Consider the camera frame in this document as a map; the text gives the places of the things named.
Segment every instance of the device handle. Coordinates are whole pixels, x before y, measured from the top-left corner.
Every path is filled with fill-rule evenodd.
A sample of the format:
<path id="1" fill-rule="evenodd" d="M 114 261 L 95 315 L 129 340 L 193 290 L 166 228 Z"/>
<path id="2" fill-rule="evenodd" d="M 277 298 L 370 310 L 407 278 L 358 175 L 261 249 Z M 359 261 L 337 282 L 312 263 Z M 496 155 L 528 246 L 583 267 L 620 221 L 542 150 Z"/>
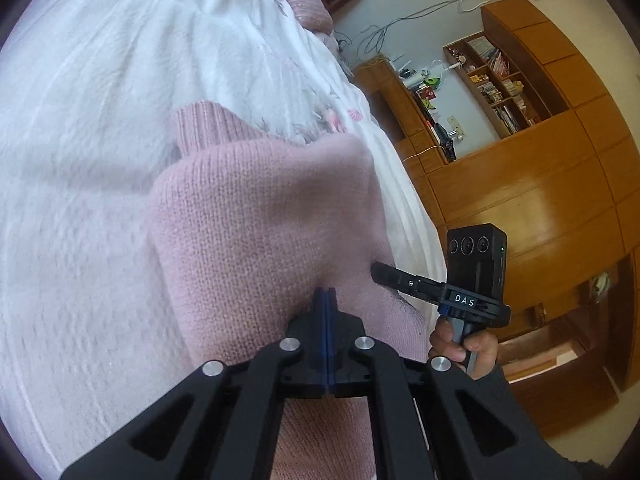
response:
<path id="1" fill-rule="evenodd" d="M 465 340 L 466 336 L 485 329 L 485 327 L 480 323 L 465 322 L 464 320 L 457 317 L 446 316 L 446 319 L 451 323 L 451 326 L 453 327 L 452 341 L 459 345 L 462 345 L 462 342 Z M 463 367 L 465 367 L 466 373 L 468 375 L 471 375 L 471 373 L 473 372 L 474 367 L 476 366 L 477 357 L 478 352 L 470 352 L 469 350 L 466 351 L 466 357 L 462 365 Z"/>

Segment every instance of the knit sweater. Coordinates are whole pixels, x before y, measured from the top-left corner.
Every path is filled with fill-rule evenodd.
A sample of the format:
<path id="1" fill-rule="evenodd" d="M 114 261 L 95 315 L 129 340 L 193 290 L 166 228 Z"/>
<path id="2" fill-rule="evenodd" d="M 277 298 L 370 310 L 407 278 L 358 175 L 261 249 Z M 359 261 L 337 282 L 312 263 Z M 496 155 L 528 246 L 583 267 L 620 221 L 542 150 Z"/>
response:
<path id="1" fill-rule="evenodd" d="M 372 158 L 356 137 L 295 146 L 209 102 L 178 112 L 175 137 L 183 158 L 154 184 L 150 227 L 194 365 L 251 359 L 318 286 L 335 287 L 368 335 L 425 360 L 421 315 L 370 277 L 374 260 L 393 262 Z M 273 479 L 373 473 L 366 400 L 287 403 Z"/>

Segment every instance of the wooden bookshelf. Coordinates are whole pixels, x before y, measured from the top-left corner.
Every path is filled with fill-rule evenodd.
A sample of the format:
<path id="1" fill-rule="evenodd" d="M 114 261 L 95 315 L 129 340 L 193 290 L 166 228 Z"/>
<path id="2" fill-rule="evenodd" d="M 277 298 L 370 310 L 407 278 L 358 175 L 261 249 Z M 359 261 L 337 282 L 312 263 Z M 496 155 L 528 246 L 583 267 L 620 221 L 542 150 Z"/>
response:
<path id="1" fill-rule="evenodd" d="M 471 46 L 470 42 L 481 36 L 487 38 L 493 46 L 498 48 L 501 51 L 502 56 L 509 62 L 510 70 L 507 76 L 500 76 L 495 73 L 487 64 L 487 61 L 482 59 Z M 521 68 L 516 65 L 513 59 L 511 59 L 509 53 L 505 52 L 503 48 L 498 46 L 497 41 L 495 41 L 487 31 L 484 30 L 482 32 L 478 32 L 467 38 L 463 38 L 462 40 L 444 46 L 444 54 L 450 64 L 454 64 L 458 61 L 452 54 L 453 50 L 457 50 L 460 55 L 466 57 L 466 63 L 462 67 L 455 69 L 456 73 L 469 88 L 474 98 L 478 101 L 482 111 L 486 114 L 501 139 L 506 139 L 514 133 L 517 134 L 553 116 L 549 106 L 540 95 L 541 92 L 530 83 L 530 79 L 527 77 L 526 71 L 521 70 Z M 474 82 L 471 79 L 472 76 L 487 76 L 488 79 L 481 82 Z M 523 85 L 522 92 L 511 95 L 504 85 L 507 80 L 510 80 L 511 82 L 521 82 Z M 495 88 L 503 97 L 503 99 L 497 103 L 490 102 L 479 90 L 479 86 L 482 86 L 483 83 L 489 81 L 494 84 Z M 525 107 L 523 109 L 521 109 L 516 102 L 519 100 L 518 96 L 521 97 L 524 102 Z M 496 110 L 499 110 L 500 108 L 507 110 L 510 117 L 513 118 L 519 128 L 516 132 L 512 132 L 503 120 L 498 117 Z M 564 110 L 556 108 L 555 111 L 557 114 Z"/>

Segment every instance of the open shelf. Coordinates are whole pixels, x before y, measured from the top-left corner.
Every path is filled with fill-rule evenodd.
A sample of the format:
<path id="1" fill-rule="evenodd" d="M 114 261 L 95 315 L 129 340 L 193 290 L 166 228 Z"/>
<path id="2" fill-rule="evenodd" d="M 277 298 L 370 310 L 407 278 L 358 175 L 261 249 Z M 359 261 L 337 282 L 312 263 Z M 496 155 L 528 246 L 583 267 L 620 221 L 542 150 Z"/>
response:
<path id="1" fill-rule="evenodd" d="M 487 47 L 484 57 L 476 52 L 473 44 Z M 451 64 L 458 62 L 460 56 L 465 57 L 464 65 L 457 68 L 456 72 L 471 90 L 501 139 L 552 116 L 526 74 L 486 31 L 445 46 L 444 53 Z M 502 73 L 494 72 L 492 66 L 502 70 Z"/>

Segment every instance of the hand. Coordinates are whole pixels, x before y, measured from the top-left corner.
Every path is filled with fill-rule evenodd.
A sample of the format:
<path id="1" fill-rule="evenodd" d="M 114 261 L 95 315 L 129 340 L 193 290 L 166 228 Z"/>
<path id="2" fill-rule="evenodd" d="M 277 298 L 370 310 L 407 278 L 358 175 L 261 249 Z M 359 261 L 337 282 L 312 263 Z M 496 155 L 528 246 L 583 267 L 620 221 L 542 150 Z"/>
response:
<path id="1" fill-rule="evenodd" d="M 474 370 L 470 375 L 472 379 L 484 377 L 494 369 L 495 359 L 498 356 L 498 339 L 495 335 L 487 332 L 487 330 L 471 334 L 463 341 L 464 348 L 454 343 L 452 339 L 453 327 L 451 323 L 440 316 L 436 329 L 429 338 L 432 345 L 431 350 L 429 350 L 429 359 L 442 355 L 456 363 L 461 363 L 465 360 L 465 349 L 467 349 L 478 352 L 476 366 L 474 366 Z"/>

